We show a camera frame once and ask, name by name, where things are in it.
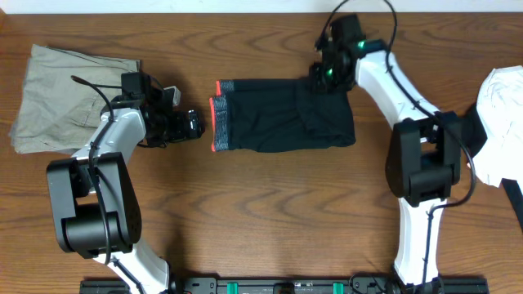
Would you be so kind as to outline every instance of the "folded gray towel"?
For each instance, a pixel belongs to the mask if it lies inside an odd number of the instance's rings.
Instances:
[[[139,60],[86,56],[33,45],[22,105],[10,133],[16,152],[72,153],[82,148],[98,128],[105,102],[70,76],[120,86],[120,75],[139,67]],[[110,100],[120,94],[119,89],[101,90]]]

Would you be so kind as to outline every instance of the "wooden table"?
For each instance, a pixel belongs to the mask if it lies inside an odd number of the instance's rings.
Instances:
[[[7,16],[0,34],[0,292],[75,293],[110,270],[55,240],[45,170],[63,154],[16,154],[8,137],[31,45],[143,60],[177,85],[184,109],[203,111],[217,79],[297,78],[317,59],[326,19],[313,15]],[[521,14],[400,14],[395,53],[429,101],[462,114],[492,68],[523,60]],[[389,14],[361,14],[388,39]],[[128,165],[146,238],[178,274],[350,276],[388,272],[399,209],[384,164],[391,131],[372,99],[349,93],[357,143],[349,148],[213,154],[212,133],[167,149],[137,149]],[[453,189],[467,191],[469,176]],[[523,292],[523,239],[502,189],[479,184],[445,211],[443,275],[484,275],[492,293]]]

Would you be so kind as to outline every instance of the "red trim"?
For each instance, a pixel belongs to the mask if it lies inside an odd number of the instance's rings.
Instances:
[[[212,97],[209,98],[209,104],[211,105],[211,117],[212,117],[212,145],[211,145],[211,150],[213,152],[216,152],[216,147],[214,147],[214,138],[216,137],[216,119],[214,118],[214,103],[212,102]]]
[[[216,96],[221,96],[220,81],[216,81]]]

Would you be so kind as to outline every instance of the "dark garment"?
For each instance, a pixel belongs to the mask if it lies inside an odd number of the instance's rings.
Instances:
[[[355,143],[345,92],[313,94],[305,78],[219,81],[211,98],[214,151],[283,152]]]
[[[487,141],[487,134],[477,113],[476,105],[473,105],[463,117],[462,138],[465,145],[470,149],[471,156],[474,157],[483,148]],[[523,230],[523,194],[516,180],[502,179],[501,183],[507,193],[508,199],[516,213],[517,220]]]

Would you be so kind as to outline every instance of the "white cloth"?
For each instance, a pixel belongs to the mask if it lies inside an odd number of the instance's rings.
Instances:
[[[477,112],[487,141],[474,157],[477,177],[499,187],[503,178],[523,187],[523,67],[494,69],[481,85]]]
[[[18,153],[82,148],[100,124],[103,99],[90,87],[71,80],[76,75],[93,84],[121,85],[120,76],[136,72],[138,60],[86,56],[33,45],[11,144]],[[101,88],[109,100],[119,89]]]

